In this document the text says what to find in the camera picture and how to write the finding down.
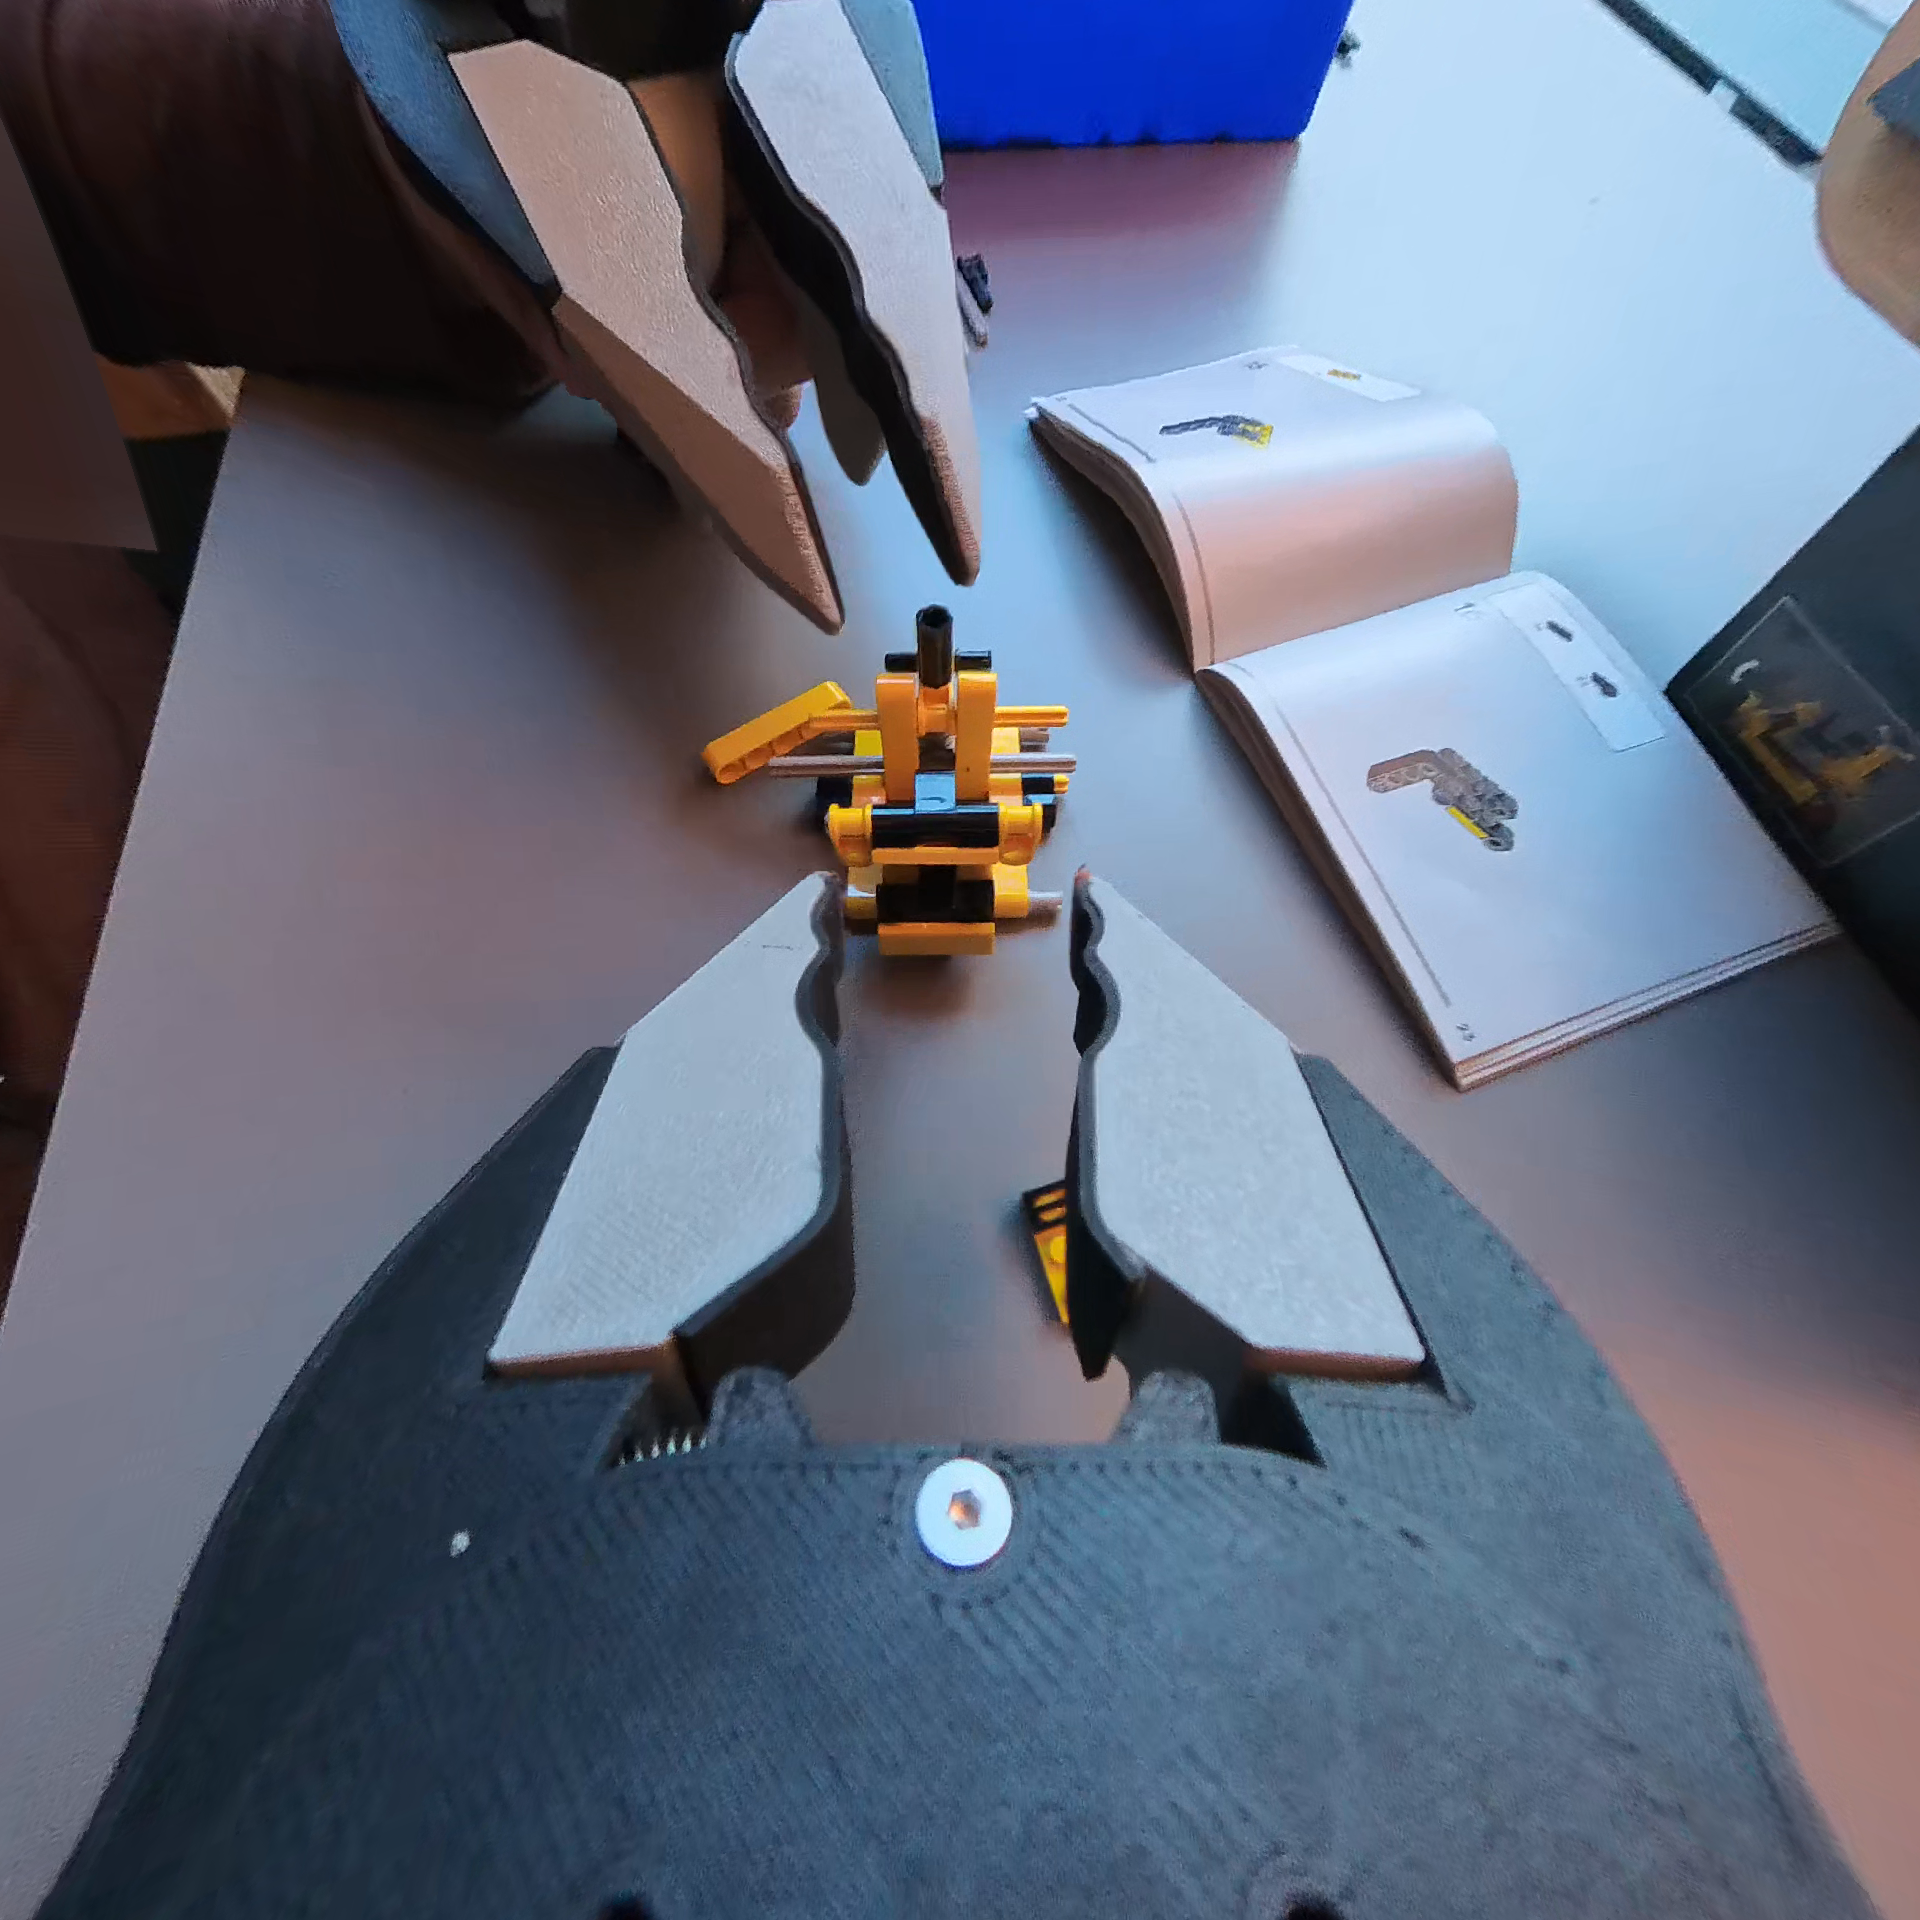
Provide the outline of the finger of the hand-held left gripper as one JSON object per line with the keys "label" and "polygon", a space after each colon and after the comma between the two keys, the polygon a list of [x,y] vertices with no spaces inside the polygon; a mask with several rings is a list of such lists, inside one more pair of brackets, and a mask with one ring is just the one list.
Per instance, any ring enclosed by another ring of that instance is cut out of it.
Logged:
{"label": "finger of the hand-held left gripper", "polygon": [[619,81],[531,39],[450,69],[560,281],[557,324],[613,420],[824,633],[846,620],[806,478],[689,252],[682,191]]}
{"label": "finger of the hand-held left gripper", "polygon": [[727,51],[727,154],[801,302],[829,441],[889,452],[937,558],[979,574],[979,455],[945,161],[909,2],[768,2]]}

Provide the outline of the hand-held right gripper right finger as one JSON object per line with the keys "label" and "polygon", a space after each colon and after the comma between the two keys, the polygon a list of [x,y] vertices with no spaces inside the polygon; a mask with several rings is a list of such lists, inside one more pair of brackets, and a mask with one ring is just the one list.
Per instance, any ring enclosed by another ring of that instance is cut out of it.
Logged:
{"label": "hand-held right gripper right finger", "polygon": [[1425,1342],[1288,1035],[1090,870],[1071,969],[1083,1375],[1417,1375]]}

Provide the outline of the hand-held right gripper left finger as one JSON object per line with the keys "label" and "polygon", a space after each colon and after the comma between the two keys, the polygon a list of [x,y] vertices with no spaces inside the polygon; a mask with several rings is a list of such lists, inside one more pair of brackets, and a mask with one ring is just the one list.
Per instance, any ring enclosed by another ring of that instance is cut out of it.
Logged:
{"label": "hand-held right gripper left finger", "polygon": [[808,875],[630,1028],[496,1374],[798,1375],[832,1343],[855,1297],[842,894]]}

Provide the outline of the yellow black lego model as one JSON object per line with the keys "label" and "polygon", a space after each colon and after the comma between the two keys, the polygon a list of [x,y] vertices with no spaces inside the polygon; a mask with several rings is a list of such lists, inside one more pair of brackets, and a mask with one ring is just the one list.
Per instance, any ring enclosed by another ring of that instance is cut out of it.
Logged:
{"label": "yellow black lego model", "polygon": [[1065,706],[999,698],[993,655],[958,651],[929,605],[889,653],[851,734],[824,734],[758,772],[814,781],[846,870],[846,916],[886,956],[993,953],[998,927],[1059,907],[1029,863],[1059,818],[1074,761],[1053,749]]}

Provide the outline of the white instruction booklet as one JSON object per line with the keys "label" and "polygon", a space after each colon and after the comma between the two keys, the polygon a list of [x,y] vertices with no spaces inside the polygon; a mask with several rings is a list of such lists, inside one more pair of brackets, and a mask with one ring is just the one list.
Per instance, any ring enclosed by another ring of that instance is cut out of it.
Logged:
{"label": "white instruction booklet", "polygon": [[1470,404],[1270,346],[1041,397],[1201,691],[1461,1091],[1838,923],[1641,666],[1515,570]]}

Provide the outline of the black lego set box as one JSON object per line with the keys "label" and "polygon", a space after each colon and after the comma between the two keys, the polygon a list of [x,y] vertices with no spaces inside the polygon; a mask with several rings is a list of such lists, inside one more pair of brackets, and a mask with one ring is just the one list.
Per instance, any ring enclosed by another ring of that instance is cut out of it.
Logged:
{"label": "black lego set box", "polygon": [[1917,969],[1918,436],[1666,683],[1862,945]]}

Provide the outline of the blue plastic bin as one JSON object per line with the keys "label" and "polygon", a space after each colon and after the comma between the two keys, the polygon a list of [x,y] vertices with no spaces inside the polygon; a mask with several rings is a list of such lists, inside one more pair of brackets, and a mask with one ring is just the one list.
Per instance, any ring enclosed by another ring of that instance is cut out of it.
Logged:
{"label": "blue plastic bin", "polygon": [[951,148],[1283,142],[1350,2],[917,2]]}

